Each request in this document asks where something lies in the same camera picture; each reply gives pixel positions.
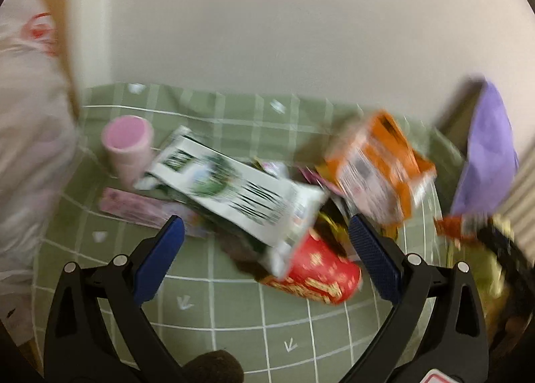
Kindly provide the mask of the red snack bag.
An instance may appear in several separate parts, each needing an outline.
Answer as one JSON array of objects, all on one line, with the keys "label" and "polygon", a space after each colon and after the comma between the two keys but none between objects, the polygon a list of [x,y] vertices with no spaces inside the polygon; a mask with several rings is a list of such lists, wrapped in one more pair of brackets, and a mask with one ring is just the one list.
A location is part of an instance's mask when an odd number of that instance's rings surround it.
[{"label": "red snack bag", "polygon": [[260,284],[311,301],[338,305],[348,300],[362,285],[361,268],[336,254],[313,229],[307,232],[282,278],[269,274]]}]

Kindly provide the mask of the orange bread bag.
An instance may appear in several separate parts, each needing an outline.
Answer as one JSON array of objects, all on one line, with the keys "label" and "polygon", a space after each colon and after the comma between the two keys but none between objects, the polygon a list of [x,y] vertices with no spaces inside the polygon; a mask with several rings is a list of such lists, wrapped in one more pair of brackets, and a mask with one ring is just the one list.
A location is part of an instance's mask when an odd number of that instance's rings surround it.
[{"label": "orange bread bag", "polygon": [[320,176],[380,226],[401,226],[436,179],[433,162],[414,150],[385,111],[351,119],[329,144]]}]

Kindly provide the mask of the green white milk pouch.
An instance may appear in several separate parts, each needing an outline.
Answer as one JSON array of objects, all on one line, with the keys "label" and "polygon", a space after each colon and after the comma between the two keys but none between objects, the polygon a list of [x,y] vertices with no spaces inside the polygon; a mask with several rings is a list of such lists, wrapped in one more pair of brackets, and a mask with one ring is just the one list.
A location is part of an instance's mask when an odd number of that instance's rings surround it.
[{"label": "green white milk pouch", "polygon": [[269,273],[284,278],[327,194],[319,186],[269,175],[209,148],[187,127],[173,131],[134,188],[162,186],[232,236],[259,242]]}]

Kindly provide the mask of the green trash bag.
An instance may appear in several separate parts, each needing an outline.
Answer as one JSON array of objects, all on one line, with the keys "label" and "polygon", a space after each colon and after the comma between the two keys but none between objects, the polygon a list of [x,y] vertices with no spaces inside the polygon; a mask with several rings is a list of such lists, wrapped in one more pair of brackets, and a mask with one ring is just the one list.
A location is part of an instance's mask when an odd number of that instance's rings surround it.
[{"label": "green trash bag", "polygon": [[492,354],[504,356],[517,346],[528,327],[532,302],[524,291],[506,279],[497,256],[483,245],[466,245],[447,239],[447,265],[464,261],[480,297]]}]

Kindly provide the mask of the green grid bed sheet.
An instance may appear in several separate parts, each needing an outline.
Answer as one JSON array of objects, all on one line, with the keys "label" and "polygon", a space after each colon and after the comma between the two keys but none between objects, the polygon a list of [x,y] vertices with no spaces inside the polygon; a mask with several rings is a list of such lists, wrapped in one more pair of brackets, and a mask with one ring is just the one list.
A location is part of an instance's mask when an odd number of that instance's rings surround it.
[{"label": "green grid bed sheet", "polygon": [[[33,323],[42,338],[65,263],[108,263],[151,235],[102,214],[99,200],[119,180],[101,143],[108,121],[148,120],[156,146],[186,126],[209,146],[241,161],[315,165],[342,122],[363,113],[356,102],[297,96],[206,93],[165,85],[113,84],[83,93],[81,140],[71,181],[34,260]],[[180,363],[227,350],[248,382],[336,382],[358,360],[391,309],[369,278],[348,301],[307,301],[241,273],[212,238],[188,238],[156,297],[143,310]]]}]

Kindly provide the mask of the gold yellow wrapper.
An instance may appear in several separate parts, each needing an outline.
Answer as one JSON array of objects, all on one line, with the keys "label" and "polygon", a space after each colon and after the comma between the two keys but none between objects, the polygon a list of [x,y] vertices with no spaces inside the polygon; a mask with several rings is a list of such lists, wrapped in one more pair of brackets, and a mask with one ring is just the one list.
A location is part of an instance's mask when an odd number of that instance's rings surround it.
[{"label": "gold yellow wrapper", "polygon": [[336,223],[327,214],[319,212],[314,230],[335,254],[351,261],[357,260],[357,253],[349,240],[348,228],[344,223]]}]

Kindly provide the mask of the ribbed beige headboard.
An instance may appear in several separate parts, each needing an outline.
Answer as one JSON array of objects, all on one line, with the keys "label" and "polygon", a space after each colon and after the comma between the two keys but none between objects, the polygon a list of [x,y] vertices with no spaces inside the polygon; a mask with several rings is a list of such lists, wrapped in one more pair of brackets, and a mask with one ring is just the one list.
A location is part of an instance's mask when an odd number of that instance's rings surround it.
[{"label": "ribbed beige headboard", "polygon": [[511,222],[515,244],[531,263],[534,263],[535,241],[534,156],[532,149],[521,161],[512,190],[499,209],[499,214]]}]

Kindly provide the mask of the pink long wrapper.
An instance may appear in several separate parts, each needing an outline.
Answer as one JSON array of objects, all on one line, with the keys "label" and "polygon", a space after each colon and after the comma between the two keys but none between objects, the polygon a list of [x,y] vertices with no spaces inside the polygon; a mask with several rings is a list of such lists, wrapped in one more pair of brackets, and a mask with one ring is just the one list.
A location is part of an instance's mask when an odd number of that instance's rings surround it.
[{"label": "pink long wrapper", "polygon": [[187,236],[208,238],[211,230],[185,204],[148,198],[134,193],[106,187],[99,201],[99,209],[128,223],[161,229],[172,216],[180,217]]}]

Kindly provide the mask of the purple pillow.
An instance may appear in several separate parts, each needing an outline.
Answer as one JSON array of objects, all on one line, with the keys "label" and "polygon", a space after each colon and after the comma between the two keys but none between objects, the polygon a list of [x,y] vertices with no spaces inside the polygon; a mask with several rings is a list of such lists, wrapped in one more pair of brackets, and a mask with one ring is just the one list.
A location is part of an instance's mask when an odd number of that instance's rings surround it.
[{"label": "purple pillow", "polygon": [[496,212],[510,192],[518,168],[512,124],[502,96],[494,84],[484,80],[471,115],[466,162],[450,213]]}]

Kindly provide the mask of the pink cup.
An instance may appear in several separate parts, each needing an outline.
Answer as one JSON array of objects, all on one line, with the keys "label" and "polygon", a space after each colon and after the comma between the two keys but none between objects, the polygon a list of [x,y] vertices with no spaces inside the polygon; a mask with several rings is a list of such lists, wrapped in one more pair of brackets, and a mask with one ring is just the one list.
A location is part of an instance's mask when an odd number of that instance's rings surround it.
[{"label": "pink cup", "polygon": [[150,122],[135,115],[119,116],[104,127],[101,142],[123,186],[133,188],[151,164],[153,136]]}]

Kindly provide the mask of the white plastic bag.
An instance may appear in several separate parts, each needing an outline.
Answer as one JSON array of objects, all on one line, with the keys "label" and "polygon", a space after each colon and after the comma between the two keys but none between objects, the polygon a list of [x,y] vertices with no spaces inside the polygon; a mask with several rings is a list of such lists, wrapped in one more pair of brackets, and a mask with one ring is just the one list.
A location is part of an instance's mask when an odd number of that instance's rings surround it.
[{"label": "white plastic bag", "polygon": [[43,0],[1,4],[1,322],[33,338],[33,258],[77,143],[70,85]]}]

